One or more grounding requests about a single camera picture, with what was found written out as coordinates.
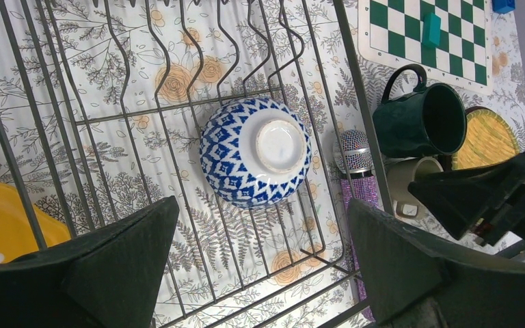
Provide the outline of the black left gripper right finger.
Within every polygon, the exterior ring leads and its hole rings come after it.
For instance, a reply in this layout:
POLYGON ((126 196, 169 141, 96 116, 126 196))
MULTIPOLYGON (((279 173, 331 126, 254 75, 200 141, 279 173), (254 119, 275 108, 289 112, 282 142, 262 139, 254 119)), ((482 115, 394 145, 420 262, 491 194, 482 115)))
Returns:
POLYGON ((525 327, 525 262, 470 249, 353 199, 368 302, 385 327, 525 327))

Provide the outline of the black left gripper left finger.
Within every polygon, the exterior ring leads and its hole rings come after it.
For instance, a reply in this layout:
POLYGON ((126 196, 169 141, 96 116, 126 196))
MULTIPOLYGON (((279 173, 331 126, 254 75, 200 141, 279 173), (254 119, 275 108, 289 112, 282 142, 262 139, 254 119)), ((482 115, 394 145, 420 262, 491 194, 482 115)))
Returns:
POLYGON ((165 197, 0 264, 0 327, 149 327, 178 215, 165 197))

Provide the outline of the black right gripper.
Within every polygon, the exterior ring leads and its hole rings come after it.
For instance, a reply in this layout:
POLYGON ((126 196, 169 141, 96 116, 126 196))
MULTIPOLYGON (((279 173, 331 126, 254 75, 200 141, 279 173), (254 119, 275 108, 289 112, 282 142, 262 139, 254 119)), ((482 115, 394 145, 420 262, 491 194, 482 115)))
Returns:
POLYGON ((494 165, 428 174, 407 189, 455 240, 472 231, 482 246, 509 232, 525 241, 525 151, 494 165))

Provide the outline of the small beige cup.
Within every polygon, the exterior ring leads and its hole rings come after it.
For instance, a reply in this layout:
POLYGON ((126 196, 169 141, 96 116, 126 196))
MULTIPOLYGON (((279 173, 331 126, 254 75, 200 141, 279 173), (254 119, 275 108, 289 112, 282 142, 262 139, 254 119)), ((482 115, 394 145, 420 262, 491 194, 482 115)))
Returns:
POLYGON ((390 196, 395 202, 394 214, 400 219, 423 219, 427 209, 409 192, 408 186, 417 178, 442 171, 440 163, 430 156, 399 161, 391 165, 387 181, 390 196))

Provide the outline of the green woven bamboo plate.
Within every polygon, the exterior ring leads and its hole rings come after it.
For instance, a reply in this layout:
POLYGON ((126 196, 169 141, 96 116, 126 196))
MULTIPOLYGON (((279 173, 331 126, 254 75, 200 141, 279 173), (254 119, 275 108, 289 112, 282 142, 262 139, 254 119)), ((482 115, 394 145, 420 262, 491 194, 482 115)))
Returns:
POLYGON ((520 153, 511 127, 486 107, 466 109, 467 132, 460 149, 451 156, 453 170, 495 165, 520 153))

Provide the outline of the dark green mug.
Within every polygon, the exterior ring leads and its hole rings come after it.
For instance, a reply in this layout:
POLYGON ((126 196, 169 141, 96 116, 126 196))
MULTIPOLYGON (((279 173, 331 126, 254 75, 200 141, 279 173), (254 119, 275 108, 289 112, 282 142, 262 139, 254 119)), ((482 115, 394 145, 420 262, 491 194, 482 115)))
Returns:
POLYGON ((390 158, 452 155, 463 145, 467 120, 461 97, 449 85, 427 85, 425 69, 408 64, 388 80, 373 113, 381 153, 390 158), (417 84, 408 94, 391 99, 394 82, 402 72, 416 74, 417 84))

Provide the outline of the purple glitter microphone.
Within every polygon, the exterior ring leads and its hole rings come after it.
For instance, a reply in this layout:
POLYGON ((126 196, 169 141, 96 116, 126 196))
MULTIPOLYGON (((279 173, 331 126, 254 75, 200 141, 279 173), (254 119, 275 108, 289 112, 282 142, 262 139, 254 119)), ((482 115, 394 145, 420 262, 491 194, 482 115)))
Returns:
POLYGON ((336 166, 341 171, 340 186, 345 209, 348 209, 353 198, 378 205, 377 182, 372 173, 373 158, 365 132, 341 132, 340 139, 333 143, 333 155, 336 166))

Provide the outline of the blue white patterned bowl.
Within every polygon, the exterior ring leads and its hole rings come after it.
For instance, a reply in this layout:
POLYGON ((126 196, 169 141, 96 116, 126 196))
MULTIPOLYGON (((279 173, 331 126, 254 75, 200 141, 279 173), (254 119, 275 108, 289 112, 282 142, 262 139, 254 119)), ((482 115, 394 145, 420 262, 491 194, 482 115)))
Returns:
POLYGON ((239 208, 266 208, 292 196, 306 179, 311 157, 302 119, 272 98, 242 98, 221 106, 200 136, 206 181, 239 208))

